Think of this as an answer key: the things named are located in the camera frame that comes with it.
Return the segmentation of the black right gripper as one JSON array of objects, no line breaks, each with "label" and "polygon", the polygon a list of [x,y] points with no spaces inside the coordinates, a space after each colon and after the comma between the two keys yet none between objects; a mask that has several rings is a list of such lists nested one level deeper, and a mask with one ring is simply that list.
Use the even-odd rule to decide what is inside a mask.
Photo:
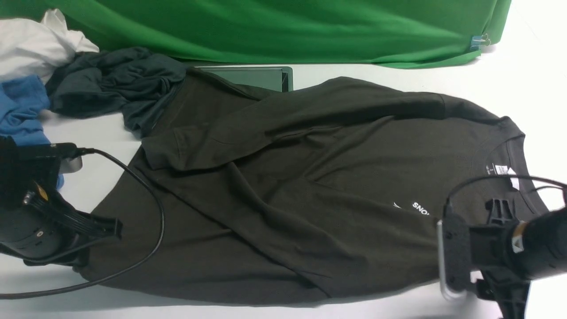
[{"label": "black right gripper", "polygon": [[480,300],[496,302],[503,319],[523,319],[530,291],[527,280],[513,263],[512,233],[520,224],[507,200],[486,202],[484,225],[470,227],[471,261],[482,274],[473,284]]}]

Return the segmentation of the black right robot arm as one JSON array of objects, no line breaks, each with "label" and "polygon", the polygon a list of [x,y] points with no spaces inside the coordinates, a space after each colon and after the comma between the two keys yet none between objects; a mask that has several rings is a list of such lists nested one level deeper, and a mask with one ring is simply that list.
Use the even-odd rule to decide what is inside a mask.
[{"label": "black right robot arm", "polygon": [[531,283],[566,273],[566,210],[522,221],[506,200],[486,208],[486,224],[470,228],[472,265],[482,274],[474,294],[498,303],[504,319],[523,319]]}]

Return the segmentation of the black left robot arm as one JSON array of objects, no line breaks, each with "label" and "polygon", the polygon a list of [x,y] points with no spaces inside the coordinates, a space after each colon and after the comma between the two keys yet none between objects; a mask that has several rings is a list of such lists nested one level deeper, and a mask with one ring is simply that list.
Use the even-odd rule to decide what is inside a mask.
[{"label": "black left robot arm", "polygon": [[122,239],[122,222],[75,209],[59,193],[60,175],[82,168],[92,151],[73,143],[18,146],[1,138],[2,254],[26,266],[85,266],[89,248]]}]

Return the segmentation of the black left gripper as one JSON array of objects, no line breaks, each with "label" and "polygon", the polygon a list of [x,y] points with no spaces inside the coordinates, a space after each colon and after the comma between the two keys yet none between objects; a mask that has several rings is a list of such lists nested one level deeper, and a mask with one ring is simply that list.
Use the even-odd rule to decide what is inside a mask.
[{"label": "black left gripper", "polygon": [[83,267],[88,237],[122,238],[122,222],[75,209],[53,187],[1,182],[1,252],[27,266]]}]

